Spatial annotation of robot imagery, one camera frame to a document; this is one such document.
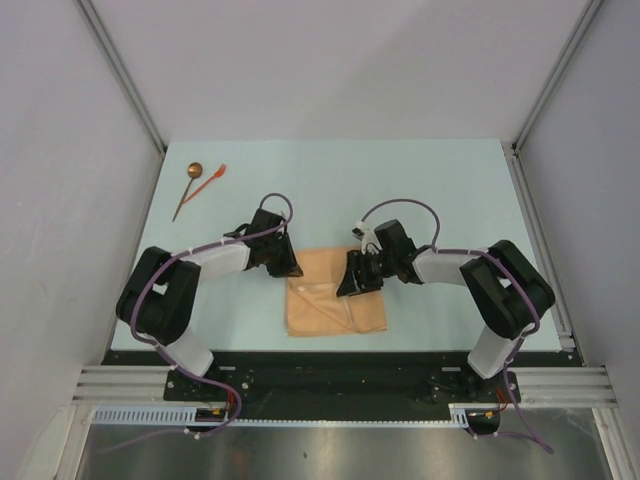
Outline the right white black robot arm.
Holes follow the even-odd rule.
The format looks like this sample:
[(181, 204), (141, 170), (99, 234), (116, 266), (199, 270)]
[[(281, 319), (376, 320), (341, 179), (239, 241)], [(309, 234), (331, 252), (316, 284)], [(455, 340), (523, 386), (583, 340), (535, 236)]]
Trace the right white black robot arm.
[(526, 337), (537, 332), (555, 294), (517, 246), (500, 240), (484, 250), (418, 247), (396, 219), (374, 229), (362, 222), (354, 235), (361, 241), (346, 254), (338, 297), (381, 290), (384, 280), (404, 284), (449, 284), (468, 289), (484, 320), (461, 376), (463, 393), (484, 401), (497, 389), (496, 375), (514, 360)]

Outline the orange cloth napkin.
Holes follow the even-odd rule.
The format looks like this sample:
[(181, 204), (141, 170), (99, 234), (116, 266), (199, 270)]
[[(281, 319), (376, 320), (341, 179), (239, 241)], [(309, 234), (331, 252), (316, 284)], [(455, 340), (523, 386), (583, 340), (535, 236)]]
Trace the orange cloth napkin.
[(286, 288), (286, 328), (291, 337), (373, 334), (387, 329), (380, 292), (339, 297), (346, 272), (346, 247), (316, 248), (296, 253), (303, 271), (289, 277)]

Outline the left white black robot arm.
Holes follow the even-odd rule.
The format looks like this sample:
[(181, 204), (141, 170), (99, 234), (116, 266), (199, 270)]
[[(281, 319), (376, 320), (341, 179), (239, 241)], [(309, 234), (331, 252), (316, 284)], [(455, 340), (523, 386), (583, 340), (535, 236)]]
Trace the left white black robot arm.
[(291, 216), (255, 211), (249, 223), (219, 241), (173, 255), (152, 246), (144, 250), (115, 307), (134, 338), (188, 373), (186, 387), (197, 398), (214, 397), (220, 374), (211, 369), (212, 352), (189, 327), (198, 287), (230, 273), (265, 266), (273, 278), (303, 275), (288, 234)]

